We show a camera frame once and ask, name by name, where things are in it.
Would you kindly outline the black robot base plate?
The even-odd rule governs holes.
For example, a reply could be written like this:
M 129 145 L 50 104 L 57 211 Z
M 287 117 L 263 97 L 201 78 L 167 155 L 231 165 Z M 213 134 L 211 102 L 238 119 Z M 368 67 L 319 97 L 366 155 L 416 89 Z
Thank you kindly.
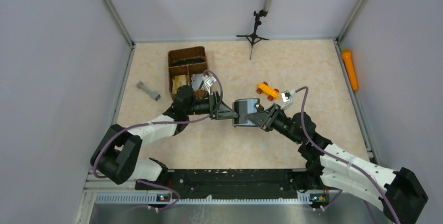
M 289 199 L 333 189 L 305 169 L 175 169 L 155 184 L 177 191 L 181 199 Z

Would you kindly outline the orange toy brick car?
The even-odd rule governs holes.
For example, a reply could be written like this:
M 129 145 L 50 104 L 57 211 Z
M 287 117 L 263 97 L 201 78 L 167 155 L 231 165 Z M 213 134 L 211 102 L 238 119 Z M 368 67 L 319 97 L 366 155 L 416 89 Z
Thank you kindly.
M 267 82 L 259 83 L 257 85 L 256 92 L 258 94 L 266 95 L 268 101 L 274 101 L 276 99 L 279 99 L 279 97 L 280 97 L 279 90 L 276 88 L 271 88 Z

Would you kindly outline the grey plastic connector piece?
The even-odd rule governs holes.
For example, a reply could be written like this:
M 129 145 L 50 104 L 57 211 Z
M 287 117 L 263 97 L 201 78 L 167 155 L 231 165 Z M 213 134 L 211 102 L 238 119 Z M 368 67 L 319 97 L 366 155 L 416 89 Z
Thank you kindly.
M 144 91 L 145 93 L 147 93 L 153 100 L 158 101 L 161 98 L 161 95 L 155 91 L 150 90 L 149 88 L 147 88 L 142 81 L 139 81 L 136 84 L 136 87 L 142 91 Z

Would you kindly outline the gold cards in basket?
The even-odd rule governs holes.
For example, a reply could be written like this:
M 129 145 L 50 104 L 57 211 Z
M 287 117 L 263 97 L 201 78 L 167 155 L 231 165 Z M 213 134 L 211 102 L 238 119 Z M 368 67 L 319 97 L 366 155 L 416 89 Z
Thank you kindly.
M 172 78 L 172 93 L 176 94 L 181 86 L 188 85 L 188 75 L 176 75 Z

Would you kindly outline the orange flashlight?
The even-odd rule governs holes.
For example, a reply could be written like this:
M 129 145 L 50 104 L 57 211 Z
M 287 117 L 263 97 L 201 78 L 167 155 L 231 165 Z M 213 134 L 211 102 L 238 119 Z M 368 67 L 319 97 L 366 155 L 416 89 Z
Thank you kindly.
M 355 72 L 354 64 L 353 64 L 353 56 L 350 49 L 343 49 L 341 53 L 341 57 L 346 68 L 346 72 L 348 75 L 349 82 L 351 84 L 351 88 L 353 91 L 357 91 L 359 89 L 357 75 Z

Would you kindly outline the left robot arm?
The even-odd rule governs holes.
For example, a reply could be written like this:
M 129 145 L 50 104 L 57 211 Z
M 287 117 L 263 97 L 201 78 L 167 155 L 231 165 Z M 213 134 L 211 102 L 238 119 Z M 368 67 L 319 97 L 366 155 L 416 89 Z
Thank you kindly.
M 140 160 L 140 150 L 184 131 L 192 123 L 191 115 L 201 115 L 201 121 L 238 117 L 238 113 L 223 102 L 217 91 L 198 99 L 190 86 L 181 86 L 171 106 L 157 118 L 128 127 L 119 124 L 109 127 L 90 160 L 94 176 L 108 178 L 117 185 L 142 179 L 155 189 L 165 187 L 168 181 L 164 173 L 166 166 L 153 158 Z

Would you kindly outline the brown wicker basket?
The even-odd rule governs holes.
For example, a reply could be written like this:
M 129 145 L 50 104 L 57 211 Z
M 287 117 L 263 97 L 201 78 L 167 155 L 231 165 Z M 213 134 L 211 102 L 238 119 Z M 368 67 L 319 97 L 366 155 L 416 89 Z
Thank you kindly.
M 169 93 L 172 98 L 172 78 L 176 75 L 188 75 L 189 86 L 191 86 L 191 75 L 203 74 L 208 69 L 205 47 L 194 46 L 191 48 L 171 50 L 168 52 L 168 81 Z M 194 91 L 197 98 L 202 98 L 204 90 Z

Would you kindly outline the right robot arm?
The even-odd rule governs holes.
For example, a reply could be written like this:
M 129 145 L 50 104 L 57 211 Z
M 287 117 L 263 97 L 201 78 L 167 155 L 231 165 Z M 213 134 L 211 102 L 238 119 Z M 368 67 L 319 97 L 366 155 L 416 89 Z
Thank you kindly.
M 253 110 L 245 118 L 266 132 L 275 130 L 300 144 L 310 187 L 336 188 L 372 204 L 394 223 L 417 223 L 428 196 L 410 169 L 385 168 L 351 154 L 317 133 L 305 112 L 288 117 L 273 104 Z

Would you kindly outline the black mini tripod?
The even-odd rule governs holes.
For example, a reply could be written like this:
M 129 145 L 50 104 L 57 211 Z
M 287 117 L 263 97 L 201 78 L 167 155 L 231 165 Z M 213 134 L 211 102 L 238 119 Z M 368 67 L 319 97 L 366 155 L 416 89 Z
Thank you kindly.
M 247 41 L 250 43 L 250 55 L 249 60 L 252 59 L 253 54 L 253 48 L 254 46 L 259 43 L 260 41 L 269 41 L 268 38 L 264 38 L 258 35 L 258 28 L 262 24 L 261 17 L 267 16 L 267 11 L 264 11 L 263 9 L 260 11 L 254 11 L 254 26 L 253 26 L 253 32 L 251 34 L 241 34 L 236 35 L 237 38 L 246 38 Z

